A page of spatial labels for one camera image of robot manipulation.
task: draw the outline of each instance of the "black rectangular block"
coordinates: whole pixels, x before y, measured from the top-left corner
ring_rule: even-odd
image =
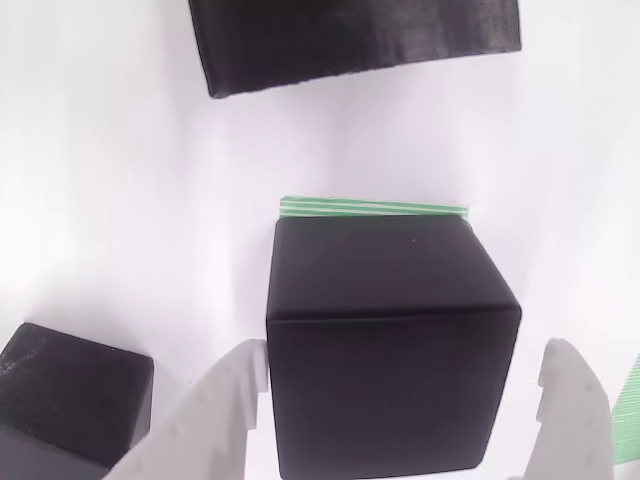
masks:
[[[209,93],[520,50],[517,0],[190,0]]]
[[[148,431],[153,360],[25,323],[0,355],[0,477],[93,480]]]
[[[477,466],[520,317],[458,216],[280,220],[267,338],[282,478]]]

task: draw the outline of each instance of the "green striped block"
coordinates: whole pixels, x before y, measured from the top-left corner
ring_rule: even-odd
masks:
[[[468,206],[425,205],[422,203],[379,202],[352,198],[284,197],[280,217],[348,217],[363,215],[460,215]]]
[[[611,412],[616,465],[640,460],[640,356]]]

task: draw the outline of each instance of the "black foam block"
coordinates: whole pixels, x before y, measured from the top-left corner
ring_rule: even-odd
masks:
[[[93,480],[148,431],[153,360],[22,325],[0,355],[0,478]]]
[[[190,0],[209,93],[520,50],[517,0]]]
[[[460,217],[280,220],[267,346],[282,478],[477,466],[520,317]]]

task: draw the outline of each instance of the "black cube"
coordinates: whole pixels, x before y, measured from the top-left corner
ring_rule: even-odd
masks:
[[[476,467],[520,317],[458,216],[281,219],[267,338],[282,478]]]
[[[93,480],[148,431],[153,360],[25,323],[0,355],[0,478]]]

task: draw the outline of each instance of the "cube top face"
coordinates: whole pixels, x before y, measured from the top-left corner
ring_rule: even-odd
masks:
[[[267,322],[491,310],[519,306],[459,216],[278,222]]]
[[[151,358],[26,323],[0,355],[0,424],[111,468],[152,378]]]

